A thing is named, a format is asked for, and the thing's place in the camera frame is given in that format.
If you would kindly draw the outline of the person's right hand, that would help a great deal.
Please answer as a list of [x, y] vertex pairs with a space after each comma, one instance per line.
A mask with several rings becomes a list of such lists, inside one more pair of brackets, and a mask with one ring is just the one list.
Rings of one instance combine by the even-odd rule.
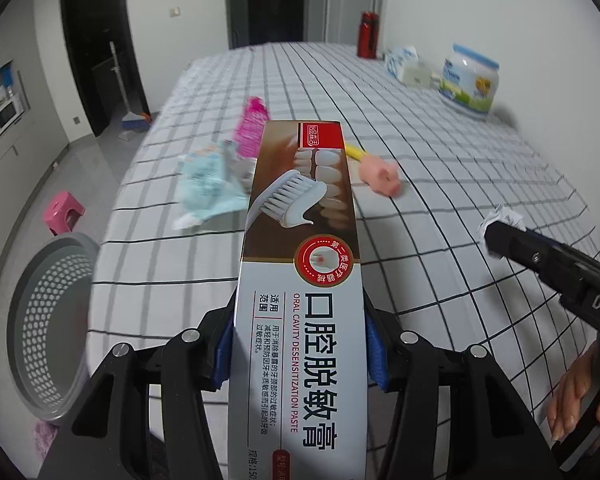
[[584, 398], [592, 388], [592, 368], [597, 355], [598, 342], [595, 341], [559, 379], [546, 415], [552, 442], [564, 440], [576, 428]]

